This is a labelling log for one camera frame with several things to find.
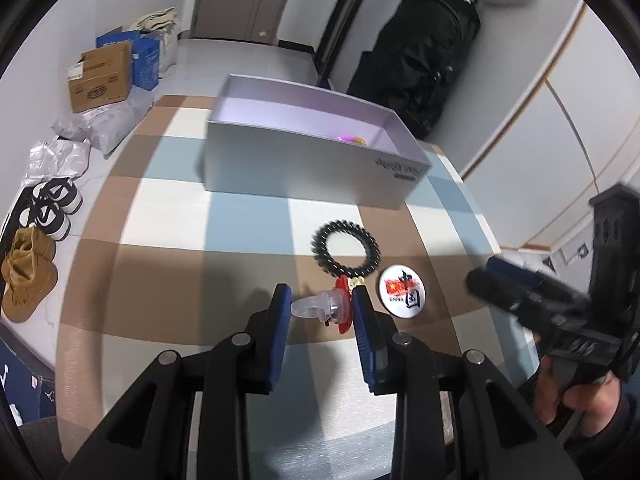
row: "brown boot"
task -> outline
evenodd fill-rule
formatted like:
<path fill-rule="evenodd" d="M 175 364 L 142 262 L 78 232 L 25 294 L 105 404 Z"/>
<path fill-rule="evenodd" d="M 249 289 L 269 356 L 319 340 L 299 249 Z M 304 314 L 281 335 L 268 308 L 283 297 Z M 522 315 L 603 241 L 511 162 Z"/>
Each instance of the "brown boot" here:
<path fill-rule="evenodd" d="M 35 225 L 21 227 L 15 232 L 9 254 L 15 250 L 33 251 L 47 260 L 52 261 L 56 254 L 56 243 Z"/>
<path fill-rule="evenodd" d="M 2 262 L 2 277 L 8 285 L 2 298 L 2 310 L 9 321 L 22 323 L 56 286 L 58 270 L 33 249 L 16 249 Z"/>

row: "round badge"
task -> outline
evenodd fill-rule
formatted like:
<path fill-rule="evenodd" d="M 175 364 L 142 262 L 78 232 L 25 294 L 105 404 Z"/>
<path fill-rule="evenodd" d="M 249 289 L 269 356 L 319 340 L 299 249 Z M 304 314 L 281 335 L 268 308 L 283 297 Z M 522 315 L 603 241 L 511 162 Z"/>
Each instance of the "round badge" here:
<path fill-rule="evenodd" d="M 378 281 L 378 293 L 385 308 L 405 319 L 421 313 L 426 290 L 416 272 L 404 265 L 387 267 Z"/>

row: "black bag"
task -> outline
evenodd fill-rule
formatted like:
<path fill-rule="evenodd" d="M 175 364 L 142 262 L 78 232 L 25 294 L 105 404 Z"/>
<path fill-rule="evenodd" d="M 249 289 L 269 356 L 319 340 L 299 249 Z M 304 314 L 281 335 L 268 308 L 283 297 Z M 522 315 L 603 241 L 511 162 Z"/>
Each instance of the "black bag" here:
<path fill-rule="evenodd" d="M 363 52 L 347 94 L 395 110 L 423 139 L 464 65 L 480 18 L 467 0 L 402 0 Z"/>

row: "shoe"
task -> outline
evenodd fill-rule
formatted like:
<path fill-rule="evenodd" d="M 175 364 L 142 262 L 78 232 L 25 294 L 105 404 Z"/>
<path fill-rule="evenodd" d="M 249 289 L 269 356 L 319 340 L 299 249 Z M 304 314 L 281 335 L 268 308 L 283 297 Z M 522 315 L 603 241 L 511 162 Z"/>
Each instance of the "shoe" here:
<path fill-rule="evenodd" d="M 31 249 L 52 262 L 53 256 L 56 254 L 56 243 L 35 225 L 19 228 L 15 232 L 9 253 L 18 250 L 30 251 Z"/>
<path fill-rule="evenodd" d="M 20 213 L 19 221 L 21 227 L 39 227 L 57 242 L 64 240 L 71 229 L 69 218 L 48 194 L 33 198 L 30 206 Z"/>
<path fill-rule="evenodd" d="M 58 282 L 56 266 L 33 247 L 10 251 L 2 262 L 1 272 L 8 285 L 2 311 L 14 323 L 27 321 Z"/>
<path fill-rule="evenodd" d="M 82 195 L 70 178 L 52 178 L 33 188 L 33 199 L 49 195 L 68 215 L 72 215 L 82 205 Z"/>

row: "black coil hair tie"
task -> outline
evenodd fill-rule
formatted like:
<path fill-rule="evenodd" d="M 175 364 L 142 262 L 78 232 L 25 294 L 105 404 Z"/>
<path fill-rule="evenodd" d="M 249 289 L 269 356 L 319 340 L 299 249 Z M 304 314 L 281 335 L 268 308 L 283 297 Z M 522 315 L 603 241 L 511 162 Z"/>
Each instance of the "black coil hair tie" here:
<path fill-rule="evenodd" d="M 367 256 L 361 266 L 347 267 L 335 261 L 326 248 L 326 240 L 332 233 L 347 233 L 363 245 Z M 378 247 L 376 239 L 363 227 L 353 222 L 347 222 L 346 220 L 337 220 L 322 226 L 316 233 L 311 245 L 320 267 L 336 278 L 343 274 L 348 278 L 355 278 L 357 276 L 364 278 L 376 270 L 380 264 L 380 248 Z"/>

